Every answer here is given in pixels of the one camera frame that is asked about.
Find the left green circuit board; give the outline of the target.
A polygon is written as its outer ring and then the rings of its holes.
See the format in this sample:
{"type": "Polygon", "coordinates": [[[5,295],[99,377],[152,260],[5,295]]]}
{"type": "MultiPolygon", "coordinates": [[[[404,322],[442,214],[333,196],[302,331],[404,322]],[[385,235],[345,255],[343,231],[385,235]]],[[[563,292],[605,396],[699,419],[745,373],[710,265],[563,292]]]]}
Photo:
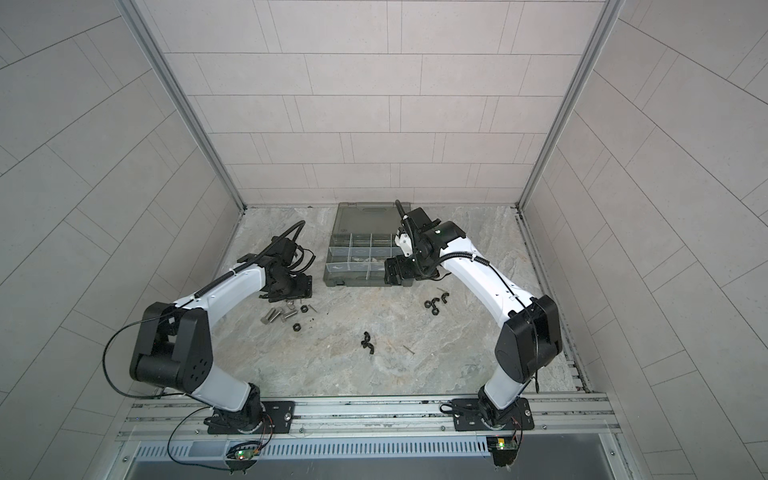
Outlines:
{"type": "Polygon", "coordinates": [[[225,458],[228,461],[253,461],[262,449],[261,441],[247,441],[231,446],[225,458]]]}

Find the silver spacer cluster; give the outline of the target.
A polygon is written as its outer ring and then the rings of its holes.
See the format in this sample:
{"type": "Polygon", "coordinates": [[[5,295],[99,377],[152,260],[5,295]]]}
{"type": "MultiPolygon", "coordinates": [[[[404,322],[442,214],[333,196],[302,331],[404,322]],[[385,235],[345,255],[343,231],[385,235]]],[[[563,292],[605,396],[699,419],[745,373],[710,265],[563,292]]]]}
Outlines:
{"type": "Polygon", "coordinates": [[[264,325],[271,324],[277,320],[287,321],[289,318],[297,315],[299,309],[293,300],[286,300],[283,304],[272,307],[264,314],[260,322],[264,325]]]}

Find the right circuit board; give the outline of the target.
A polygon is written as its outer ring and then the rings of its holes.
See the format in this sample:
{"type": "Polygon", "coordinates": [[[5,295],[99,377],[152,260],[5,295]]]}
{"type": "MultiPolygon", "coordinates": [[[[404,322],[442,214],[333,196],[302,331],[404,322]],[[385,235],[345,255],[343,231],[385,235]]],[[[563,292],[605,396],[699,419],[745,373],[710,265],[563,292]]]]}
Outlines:
{"type": "Polygon", "coordinates": [[[507,467],[514,464],[520,449],[520,441],[515,436],[486,438],[487,449],[496,467],[507,467]]]}

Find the white vent grille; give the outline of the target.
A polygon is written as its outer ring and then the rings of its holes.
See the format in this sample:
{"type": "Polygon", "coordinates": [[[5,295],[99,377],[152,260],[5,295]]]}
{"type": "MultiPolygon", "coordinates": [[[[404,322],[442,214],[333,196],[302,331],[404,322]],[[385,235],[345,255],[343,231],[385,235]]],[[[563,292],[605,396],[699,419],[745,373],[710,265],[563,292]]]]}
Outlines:
{"type": "MultiPolygon", "coordinates": [[[[143,442],[134,457],[139,461],[221,463],[233,457],[230,441],[143,442]]],[[[352,458],[488,457],[487,441],[475,436],[275,439],[259,453],[252,447],[238,460],[312,460],[352,458]]]]}

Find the aluminium front rail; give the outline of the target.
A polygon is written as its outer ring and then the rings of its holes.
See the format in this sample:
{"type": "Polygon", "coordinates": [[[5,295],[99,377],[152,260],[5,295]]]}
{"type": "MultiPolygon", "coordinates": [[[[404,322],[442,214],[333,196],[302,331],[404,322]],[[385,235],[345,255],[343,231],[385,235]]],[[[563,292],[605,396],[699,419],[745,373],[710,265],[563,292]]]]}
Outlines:
{"type": "Polygon", "coordinates": [[[265,426],[256,439],[341,437],[604,434],[621,428],[604,394],[524,394],[513,418],[493,427],[480,418],[472,395],[294,397],[266,399],[265,426]]]}

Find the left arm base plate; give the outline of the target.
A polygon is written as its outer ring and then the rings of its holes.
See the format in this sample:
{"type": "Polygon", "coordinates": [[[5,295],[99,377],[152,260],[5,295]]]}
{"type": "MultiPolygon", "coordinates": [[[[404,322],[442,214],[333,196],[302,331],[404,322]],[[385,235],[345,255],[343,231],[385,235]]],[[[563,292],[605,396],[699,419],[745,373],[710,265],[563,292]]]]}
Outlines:
{"type": "Polygon", "coordinates": [[[296,404],[293,401],[262,401],[259,407],[246,404],[239,412],[214,409],[204,420],[208,434],[249,435],[286,434],[296,404]]]}

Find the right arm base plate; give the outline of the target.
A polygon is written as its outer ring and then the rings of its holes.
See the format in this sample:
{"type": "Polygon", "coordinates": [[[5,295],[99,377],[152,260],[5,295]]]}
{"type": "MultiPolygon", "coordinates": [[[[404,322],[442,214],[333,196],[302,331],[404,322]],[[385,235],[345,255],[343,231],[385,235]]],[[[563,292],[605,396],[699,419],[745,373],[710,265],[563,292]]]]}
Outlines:
{"type": "Polygon", "coordinates": [[[530,431],[535,428],[532,410],[526,398],[518,397],[503,410],[490,400],[455,398],[440,405],[440,412],[453,419],[458,432],[530,431]]]}

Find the grey compartment organizer box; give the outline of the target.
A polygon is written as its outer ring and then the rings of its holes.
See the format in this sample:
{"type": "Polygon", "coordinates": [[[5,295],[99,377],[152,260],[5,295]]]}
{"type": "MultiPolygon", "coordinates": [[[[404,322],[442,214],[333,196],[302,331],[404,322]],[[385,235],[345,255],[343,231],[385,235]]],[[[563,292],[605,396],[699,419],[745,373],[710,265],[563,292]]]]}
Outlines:
{"type": "Polygon", "coordinates": [[[394,202],[341,202],[329,240],[323,281],[327,287],[387,287],[385,261],[402,253],[394,202]]]}

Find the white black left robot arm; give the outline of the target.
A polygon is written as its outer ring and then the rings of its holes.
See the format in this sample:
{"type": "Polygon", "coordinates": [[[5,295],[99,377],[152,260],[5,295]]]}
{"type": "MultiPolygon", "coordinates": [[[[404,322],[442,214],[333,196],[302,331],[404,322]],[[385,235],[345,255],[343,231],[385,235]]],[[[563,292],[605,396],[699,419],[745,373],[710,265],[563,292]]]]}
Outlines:
{"type": "Polygon", "coordinates": [[[294,237],[274,237],[262,252],[241,257],[203,289],[172,304],[150,305],[137,334],[130,377],[210,406],[211,424],[255,430],[265,416],[260,390],[216,365],[211,329],[254,294],[270,303],[309,298],[312,277],[306,271],[314,259],[294,237]]]}

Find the black wing nut pair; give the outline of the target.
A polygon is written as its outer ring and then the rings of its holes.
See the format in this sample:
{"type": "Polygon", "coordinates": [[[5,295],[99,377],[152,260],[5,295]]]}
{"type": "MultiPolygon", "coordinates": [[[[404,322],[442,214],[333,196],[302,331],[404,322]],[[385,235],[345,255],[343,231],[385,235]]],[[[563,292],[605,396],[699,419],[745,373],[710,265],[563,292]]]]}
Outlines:
{"type": "Polygon", "coordinates": [[[370,355],[373,355],[375,353],[375,346],[371,343],[371,335],[368,331],[365,331],[363,333],[363,340],[361,341],[361,346],[364,349],[368,349],[370,355]]]}

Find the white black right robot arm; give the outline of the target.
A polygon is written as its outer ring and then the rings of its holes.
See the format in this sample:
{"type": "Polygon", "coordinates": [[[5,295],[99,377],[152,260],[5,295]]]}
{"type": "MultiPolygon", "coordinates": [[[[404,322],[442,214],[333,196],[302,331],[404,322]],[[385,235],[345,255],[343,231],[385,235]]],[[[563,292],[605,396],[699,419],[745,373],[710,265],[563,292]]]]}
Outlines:
{"type": "Polygon", "coordinates": [[[385,261],[385,283],[438,281],[442,268],[481,301],[500,331],[494,347],[497,367],[478,392],[479,411],[494,427],[507,423],[526,386],[563,350],[556,303],[514,284],[454,222],[432,220],[421,208],[407,212],[400,201],[395,208],[401,222],[395,243],[401,253],[385,261]]]}

